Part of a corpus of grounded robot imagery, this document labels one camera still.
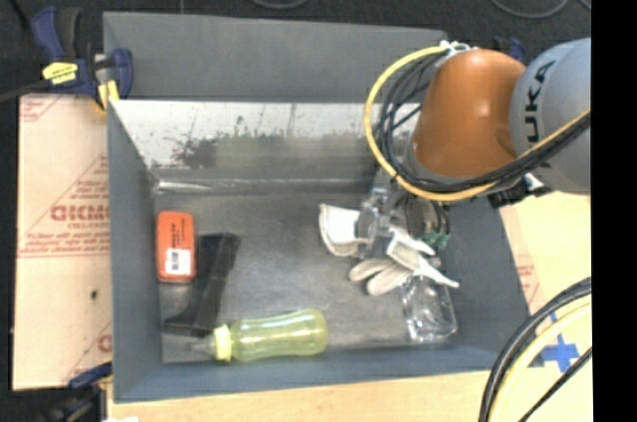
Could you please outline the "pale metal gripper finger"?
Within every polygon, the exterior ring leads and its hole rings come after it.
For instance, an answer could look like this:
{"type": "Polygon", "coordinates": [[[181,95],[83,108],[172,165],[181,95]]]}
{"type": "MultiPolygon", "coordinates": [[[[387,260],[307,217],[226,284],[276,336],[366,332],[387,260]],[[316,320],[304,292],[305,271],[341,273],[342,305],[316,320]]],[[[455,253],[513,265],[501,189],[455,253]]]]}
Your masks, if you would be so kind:
{"type": "Polygon", "coordinates": [[[381,257],[381,212],[376,203],[363,203],[356,224],[357,237],[364,242],[365,257],[381,257]]]}
{"type": "Polygon", "coordinates": [[[387,257],[398,264],[406,264],[409,256],[403,243],[403,239],[407,237],[406,232],[400,227],[391,226],[389,234],[390,241],[386,249],[387,257]]]}

